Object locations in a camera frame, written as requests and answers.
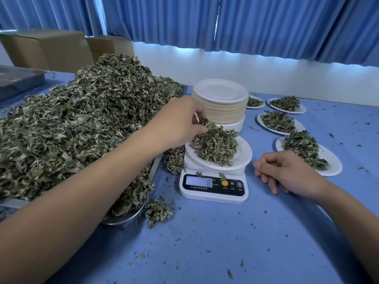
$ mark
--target person's right arm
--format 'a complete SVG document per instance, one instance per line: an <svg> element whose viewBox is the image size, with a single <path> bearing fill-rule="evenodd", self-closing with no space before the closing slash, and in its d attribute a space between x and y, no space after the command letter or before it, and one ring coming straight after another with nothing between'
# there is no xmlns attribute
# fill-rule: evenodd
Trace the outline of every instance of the person's right arm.
<svg viewBox="0 0 379 284"><path fill-rule="evenodd" d="M255 175L277 194L276 182L284 192L308 197L320 205L341 230L354 253L379 283L379 218L348 192L334 185L291 151L265 153L254 162Z"/></svg>

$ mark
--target brown cardboard box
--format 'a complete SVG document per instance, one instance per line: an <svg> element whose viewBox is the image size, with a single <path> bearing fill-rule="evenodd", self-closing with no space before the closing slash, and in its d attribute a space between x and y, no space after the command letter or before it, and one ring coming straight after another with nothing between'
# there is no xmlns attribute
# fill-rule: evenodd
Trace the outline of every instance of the brown cardboard box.
<svg viewBox="0 0 379 284"><path fill-rule="evenodd" d="M0 34L14 66L76 73L93 65L83 32L30 30Z"/></svg>
<svg viewBox="0 0 379 284"><path fill-rule="evenodd" d="M134 56L133 42L128 38L105 35L86 39L94 62L106 52Z"/></svg>

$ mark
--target blue curtain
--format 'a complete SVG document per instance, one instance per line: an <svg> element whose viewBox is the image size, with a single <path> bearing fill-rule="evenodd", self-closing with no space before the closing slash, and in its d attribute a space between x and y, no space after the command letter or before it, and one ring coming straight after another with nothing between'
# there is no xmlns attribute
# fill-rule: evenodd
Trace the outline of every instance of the blue curtain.
<svg viewBox="0 0 379 284"><path fill-rule="evenodd" d="M379 0L349 0L317 60L379 66Z"/></svg>
<svg viewBox="0 0 379 284"><path fill-rule="evenodd" d="M315 60L346 0L221 0L215 51Z"/></svg>
<svg viewBox="0 0 379 284"><path fill-rule="evenodd" d="M107 34L213 50L220 0L102 0Z"/></svg>
<svg viewBox="0 0 379 284"><path fill-rule="evenodd" d="M2 30L66 29L102 35L94 0L0 0Z"/></svg>

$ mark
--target table surface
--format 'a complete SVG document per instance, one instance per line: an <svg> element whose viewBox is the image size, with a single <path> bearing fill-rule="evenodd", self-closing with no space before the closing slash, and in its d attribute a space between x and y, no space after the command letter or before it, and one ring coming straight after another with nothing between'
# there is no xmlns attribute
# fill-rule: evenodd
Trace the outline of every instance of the table surface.
<svg viewBox="0 0 379 284"><path fill-rule="evenodd" d="M0 114L26 95L45 93L51 85L72 77L69 73L46 75L46 85L0 103ZM255 95L264 101L277 97ZM342 172L329 180L379 215L379 108L304 99L301 103L308 111L294 118L343 164ZM253 149L252 161L275 151L274 143L281 137L256 121L268 109L272 110L267 105L248 109L239 133ZM151 230L146 220L136 226L99 226L48 283L368 282L320 207L299 196L272 195L254 176L251 164L246 167L246 179L249 197L241 205L190 200L180 194L178 176L162 163L154 193L169 203L175 200L173 217Z"/></svg>

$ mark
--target scale control panel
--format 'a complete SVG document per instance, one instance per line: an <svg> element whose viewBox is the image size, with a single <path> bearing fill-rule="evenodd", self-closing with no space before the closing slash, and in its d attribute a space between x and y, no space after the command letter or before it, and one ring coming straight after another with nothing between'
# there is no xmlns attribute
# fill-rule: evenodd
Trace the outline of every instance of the scale control panel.
<svg viewBox="0 0 379 284"><path fill-rule="evenodd" d="M183 188L189 191L202 191L234 196L245 194L244 184L238 179L223 180L220 177L185 174L183 177Z"/></svg>

